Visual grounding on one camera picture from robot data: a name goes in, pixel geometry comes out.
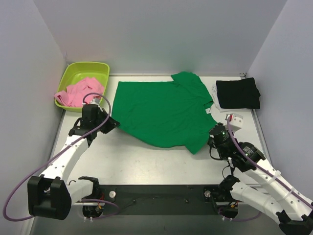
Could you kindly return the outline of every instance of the black cloth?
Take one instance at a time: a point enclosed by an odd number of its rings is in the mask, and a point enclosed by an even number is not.
[[[259,109],[261,96],[253,77],[238,81],[216,81],[217,97],[224,109]]]

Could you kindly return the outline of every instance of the white cloth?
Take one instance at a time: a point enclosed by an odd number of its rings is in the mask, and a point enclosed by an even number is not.
[[[234,112],[234,111],[244,111],[247,109],[223,109],[220,107],[220,103],[219,103],[219,99],[217,97],[217,87],[216,84],[214,84],[212,86],[212,98],[213,98],[213,102],[215,104],[215,107],[221,112]]]

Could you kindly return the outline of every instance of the pink cloth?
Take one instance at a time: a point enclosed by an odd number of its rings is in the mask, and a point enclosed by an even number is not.
[[[102,94],[104,87],[98,82],[94,77],[79,81],[75,85],[69,85],[67,91],[60,91],[54,95],[54,98],[64,106],[70,107],[82,107],[83,98],[85,95],[91,92],[97,92]],[[97,97],[95,94],[87,96],[85,99],[86,103],[90,103],[94,97]]]

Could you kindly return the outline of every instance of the green basket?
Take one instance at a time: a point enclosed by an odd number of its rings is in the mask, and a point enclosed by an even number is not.
[[[74,85],[86,77],[95,77],[100,84],[104,87],[103,95],[107,88],[109,79],[110,67],[105,63],[100,62],[75,62],[70,64],[65,70],[62,79],[60,81],[58,91],[66,91],[68,85]],[[68,107],[60,104],[56,99],[54,103],[68,111],[81,112],[82,107]]]

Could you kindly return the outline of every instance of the green shirt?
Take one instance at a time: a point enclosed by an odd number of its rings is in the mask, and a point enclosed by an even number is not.
[[[120,129],[154,145],[185,145],[193,154],[208,141],[216,121],[205,109],[213,104],[200,78],[190,72],[172,82],[119,82],[112,117]]]

